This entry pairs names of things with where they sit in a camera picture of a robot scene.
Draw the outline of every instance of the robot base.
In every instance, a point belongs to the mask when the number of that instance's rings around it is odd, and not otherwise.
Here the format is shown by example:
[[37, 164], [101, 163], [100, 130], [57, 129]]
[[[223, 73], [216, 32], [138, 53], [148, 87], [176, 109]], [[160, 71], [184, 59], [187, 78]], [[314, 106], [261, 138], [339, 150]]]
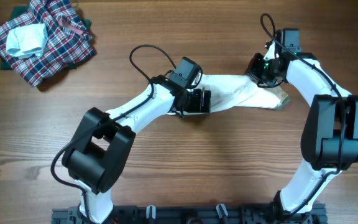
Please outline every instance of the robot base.
[[[268, 204], [226, 207], [227, 224], [327, 224], [325, 204], [314, 204], [313, 209], [304, 214], [296, 214], [285, 222], [268, 222], [262, 211]], [[156, 208], [155, 220], [146, 219], [146, 208], [136, 206], [114, 206], [108, 219], [103, 224], [220, 224], [215, 207], [160, 207]], [[78, 211], [78, 207], [53, 209], [51, 224], [85, 224], [86, 218]]]

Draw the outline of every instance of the plaid shirt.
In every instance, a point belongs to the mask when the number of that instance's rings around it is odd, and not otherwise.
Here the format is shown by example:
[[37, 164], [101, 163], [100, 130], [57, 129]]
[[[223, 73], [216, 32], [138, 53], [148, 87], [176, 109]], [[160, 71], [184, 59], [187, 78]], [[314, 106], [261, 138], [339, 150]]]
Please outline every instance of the plaid shirt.
[[[61, 26], [58, 21], [62, 19], [82, 31], [82, 34]], [[44, 23], [48, 32], [48, 42], [41, 57], [19, 60], [6, 53], [6, 39], [11, 29], [39, 23]], [[94, 56], [95, 52], [88, 43], [91, 38], [72, 8], [70, 0], [31, 0], [26, 13], [0, 27], [0, 56], [26, 82], [35, 87], [63, 67]]]

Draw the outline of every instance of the robotic arm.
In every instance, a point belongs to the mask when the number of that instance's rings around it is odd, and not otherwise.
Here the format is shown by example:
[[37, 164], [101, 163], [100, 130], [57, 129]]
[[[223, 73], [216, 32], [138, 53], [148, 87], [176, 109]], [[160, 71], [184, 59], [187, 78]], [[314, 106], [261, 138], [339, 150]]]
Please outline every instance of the robotic arm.
[[[268, 52], [265, 57], [256, 54], [246, 74], [262, 88], [276, 85], [279, 79], [282, 83], [291, 83], [311, 109], [301, 137], [303, 160], [290, 183], [278, 191], [270, 203], [266, 218], [270, 222], [308, 213], [328, 182], [353, 162], [358, 162], [358, 96], [352, 96], [328, 77], [344, 98], [346, 117], [343, 118], [340, 96], [333, 91], [326, 77], [293, 56], [295, 54], [321, 69], [312, 54], [301, 52], [298, 30], [283, 29], [277, 33], [276, 40], [267, 44], [273, 54]], [[79, 211], [83, 217], [89, 217], [89, 222], [103, 223], [110, 216], [113, 210], [111, 187], [122, 173], [138, 132], [168, 112], [210, 112], [211, 92], [195, 88], [193, 84], [197, 77], [199, 83], [201, 67], [183, 57], [169, 78], [165, 75], [152, 78], [147, 89], [125, 105], [105, 113], [92, 108], [84, 115], [73, 136], [73, 144], [64, 152], [62, 164], [70, 177], [86, 190], [81, 196]], [[142, 102], [145, 103], [126, 114]], [[343, 140], [341, 130], [334, 128], [336, 121], [347, 123]], [[92, 142], [92, 137], [104, 138], [109, 147], [101, 149]], [[227, 223], [225, 206], [218, 205], [216, 210], [221, 221]], [[147, 207], [149, 223], [153, 223], [155, 217], [155, 207]]]

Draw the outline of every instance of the checkered cloth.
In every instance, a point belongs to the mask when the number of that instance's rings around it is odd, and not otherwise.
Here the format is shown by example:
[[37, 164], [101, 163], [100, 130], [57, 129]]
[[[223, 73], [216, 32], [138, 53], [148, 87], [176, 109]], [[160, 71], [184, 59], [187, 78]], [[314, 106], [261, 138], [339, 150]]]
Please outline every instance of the checkered cloth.
[[[67, 24], [83, 31], [77, 34], [73, 30], [59, 25]], [[9, 31], [29, 24], [44, 23], [47, 27], [48, 42], [41, 57], [19, 60], [6, 53], [6, 39]], [[92, 39], [81, 19], [76, 15], [70, 0], [31, 0], [29, 10], [23, 15], [5, 22], [0, 27], [0, 56], [15, 72], [33, 87], [42, 80], [50, 78], [63, 67], [87, 60], [95, 55], [88, 41]]]

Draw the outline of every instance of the tabletop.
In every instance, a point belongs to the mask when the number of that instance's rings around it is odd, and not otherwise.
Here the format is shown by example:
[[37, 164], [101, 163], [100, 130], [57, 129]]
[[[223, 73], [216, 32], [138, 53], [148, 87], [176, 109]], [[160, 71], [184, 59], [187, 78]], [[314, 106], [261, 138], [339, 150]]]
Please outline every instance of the tabletop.
[[[0, 25], [14, 6], [0, 0]], [[50, 164], [84, 113], [116, 108], [146, 88], [129, 62], [140, 44], [154, 44], [178, 63], [186, 56], [206, 74], [243, 75], [269, 40], [261, 13], [278, 29], [300, 29], [301, 46], [358, 95], [358, 1], [83, 0], [77, 13], [92, 21], [97, 54], [32, 88], [0, 70], [0, 223], [50, 223], [52, 208], [76, 206], [80, 192], [53, 180]], [[154, 49], [134, 55], [150, 76], [170, 69]], [[162, 116], [135, 139], [112, 188], [115, 205], [183, 206], [268, 203], [300, 165], [300, 137], [309, 106], [286, 84], [281, 110], [232, 108], [209, 116]], [[58, 174], [70, 180], [58, 162]], [[318, 197], [330, 223], [358, 223], [358, 164]]]

